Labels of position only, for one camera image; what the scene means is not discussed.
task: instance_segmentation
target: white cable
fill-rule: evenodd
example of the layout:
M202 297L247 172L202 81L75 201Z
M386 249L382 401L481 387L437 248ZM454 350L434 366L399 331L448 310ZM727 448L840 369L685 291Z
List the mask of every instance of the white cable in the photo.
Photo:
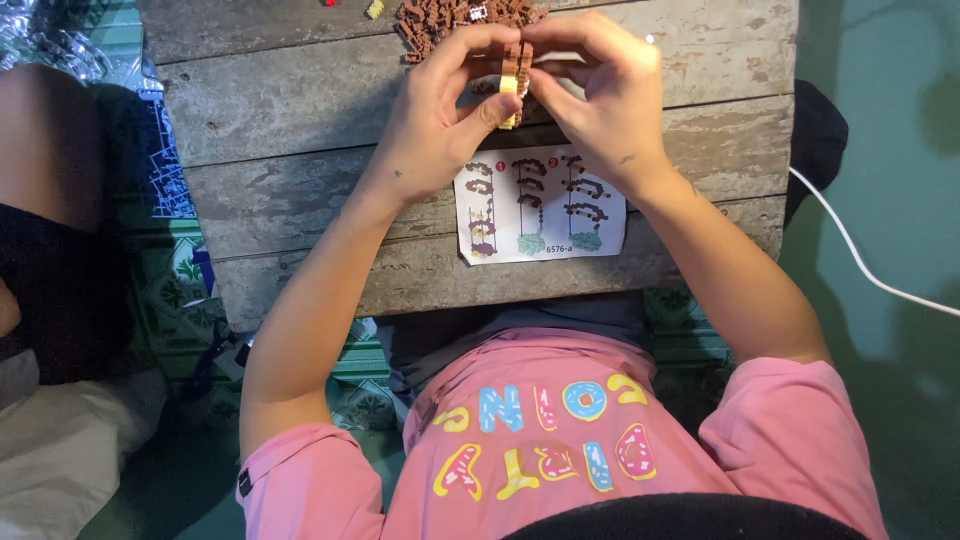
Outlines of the white cable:
M825 209L827 209L827 213L830 214L830 217L833 218L833 222L837 224L837 229L840 230L840 234L843 235L843 239L847 240L847 246L850 247L850 253L853 254L853 260L856 261L856 265L860 267L860 271L863 272L863 275L866 276L871 283L889 292L890 294L895 294L901 298L905 298L906 300L909 300L910 302L916 302L921 306L932 307L934 309L937 309L938 311L942 311L943 313L949 313L950 315L960 317L960 309L956 309L954 307L941 306L940 304L937 304L935 302L930 302L929 300L924 300L923 298L914 296L912 294L907 294L875 278L874 275L870 273L870 270L867 269L867 266L863 263L863 259L860 258L860 254L857 253L856 247L853 245L853 240L850 238L850 235L847 233L847 228L843 226L843 223L840 221L840 218L837 217L837 213L833 211L833 207L830 206L830 203L827 202L827 199L825 199L824 196L820 194L820 191L817 191L817 188L814 187L813 184L811 184L810 181L807 180L804 175L800 174L800 172L797 169L790 167L790 172L792 172L797 178L799 178L800 181L803 182L810 189L810 191L813 193L813 196L816 197L818 201L820 201L820 204L823 205Z

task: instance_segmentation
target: wooden table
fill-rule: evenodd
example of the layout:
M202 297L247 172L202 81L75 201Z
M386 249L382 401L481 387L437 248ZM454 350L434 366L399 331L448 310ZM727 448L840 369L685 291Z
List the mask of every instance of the wooden table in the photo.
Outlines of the wooden table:
M780 249L798 0L569 0L663 53L674 165L772 257ZM396 0L139 0L180 159L231 326L253 331L370 158L406 67ZM564 142L547 117L485 147ZM468 267L452 187L390 228L357 309L369 316L624 290L680 279L643 216L623 254Z

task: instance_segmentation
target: black cloth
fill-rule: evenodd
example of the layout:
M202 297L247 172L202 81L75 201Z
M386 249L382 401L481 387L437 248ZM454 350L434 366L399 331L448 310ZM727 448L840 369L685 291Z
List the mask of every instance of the black cloth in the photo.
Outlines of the black cloth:
M129 275L118 242L0 205L0 278L21 313L0 351L32 348L41 384L108 378L132 337Z
M790 166L800 171L818 191L823 191L840 173L850 128L840 110L813 84L798 79L794 81L794 92ZM809 194L809 189L790 173L784 227Z
M815 510L759 497L668 493L567 510L503 540L789 540L866 537Z

